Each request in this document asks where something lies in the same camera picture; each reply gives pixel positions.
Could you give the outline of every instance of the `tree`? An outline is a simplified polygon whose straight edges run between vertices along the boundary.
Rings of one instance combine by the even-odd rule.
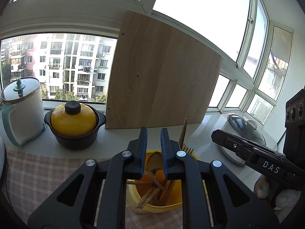
[[[107,94],[101,93],[96,98],[91,99],[92,102],[107,102]]]
[[[55,90],[55,99],[58,100],[74,100],[77,101],[78,98],[72,92],[64,92],[63,89]]]
[[[1,65],[1,73],[2,73],[2,85],[5,87],[11,82],[11,59],[6,60],[2,65]]]
[[[42,99],[49,99],[48,91],[46,91],[45,89],[42,89],[41,90],[41,98]]]

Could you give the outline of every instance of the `black clay pot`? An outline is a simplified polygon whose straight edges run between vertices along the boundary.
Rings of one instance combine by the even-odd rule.
[[[47,112],[45,115],[45,123],[50,127],[58,143],[69,150],[83,150],[88,148],[96,140],[100,127],[106,123],[106,116],[103,113],[97,111],[96,109],[94,109],[89,105],[87,106],[90,107],[93,110],[94,114],[96,115],[97,124],[96,127],[93,129],[93,131],[81,137],[72,138],[58,134],[56,131],[53,130],[51,125],[51,115],[53,113],[53,110]]]

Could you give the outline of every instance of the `black pot knob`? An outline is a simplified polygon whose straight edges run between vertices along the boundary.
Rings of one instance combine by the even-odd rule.
[[[80,113],[81,105],[78,101],[68,101],[65,104],[65,112],[69,115],[77,115]]]

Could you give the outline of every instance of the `yellow pot lid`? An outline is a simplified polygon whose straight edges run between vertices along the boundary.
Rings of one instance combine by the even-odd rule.
[[[94,111],[78,101],[59,105],[51,115],[54,131],[65,137],[81,137],[93,131],[97,119]]]

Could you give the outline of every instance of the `pot handle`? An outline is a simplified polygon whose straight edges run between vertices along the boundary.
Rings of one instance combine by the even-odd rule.
[[[102,125],[106,124],[106,116],[99,111],[96,111],[96,112],[97,112],[98,117],[99,117],[99,123],[98,123],[96,128],[100,128]]]
[[[52,113],[53,113],[53,110],[51,110],[51,111],[49,111],[45,114],[44,121],[45,121],[45,124],[47,124],[49,126],[49,128],[51,128],[51,115],[52,115]]]

